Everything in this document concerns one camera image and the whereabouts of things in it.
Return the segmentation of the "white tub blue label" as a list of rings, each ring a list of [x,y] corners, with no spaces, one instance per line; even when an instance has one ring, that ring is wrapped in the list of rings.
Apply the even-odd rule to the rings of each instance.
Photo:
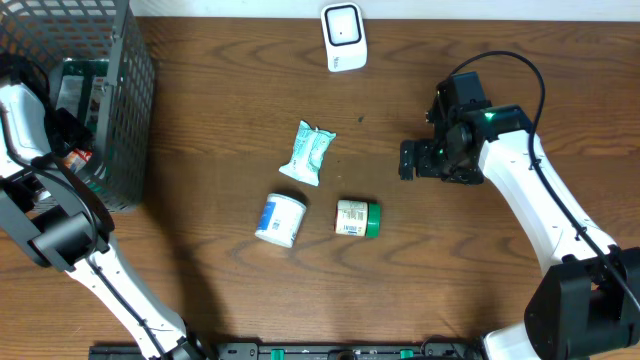
[[[306,212],[306,206],[291,197],[270,193],[255,236],[263,241],[292,248]]]

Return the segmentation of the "green lid white jar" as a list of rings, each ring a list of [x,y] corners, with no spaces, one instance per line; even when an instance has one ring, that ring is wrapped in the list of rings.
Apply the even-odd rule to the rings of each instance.
[[[336,205],[335,233],[377,238],[380,233],[381,207],[377,203],[339,200]]]

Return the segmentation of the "mint green wipes pack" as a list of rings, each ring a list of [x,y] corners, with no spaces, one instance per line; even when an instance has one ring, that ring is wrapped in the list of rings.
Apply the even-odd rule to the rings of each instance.
[[[313,128],[306,121],[301,120],[291,159],[279,168],[279,172],[296,181],[317,187],[324,154],[336,137],[336,133]]]

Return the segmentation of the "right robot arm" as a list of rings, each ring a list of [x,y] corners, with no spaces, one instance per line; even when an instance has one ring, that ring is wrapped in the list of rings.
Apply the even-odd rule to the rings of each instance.
[[[486,359],[587,359],[639,342],[639,250],[582,209],[518,105],[480,89],[438,89],[431,139],[401,145],[402,179],[491,182],[527,235],[543,278],[520,323],[485,335]]]

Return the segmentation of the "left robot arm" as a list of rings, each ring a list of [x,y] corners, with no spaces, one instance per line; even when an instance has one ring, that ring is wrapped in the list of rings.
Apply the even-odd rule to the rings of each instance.
[[[91,291],[146,359],[214,359],[216,353],[162,303],[121,252],[113,219],[64,163],[92,132],[50,100],[47,73],[1,56],[1,228],[34,263]]]

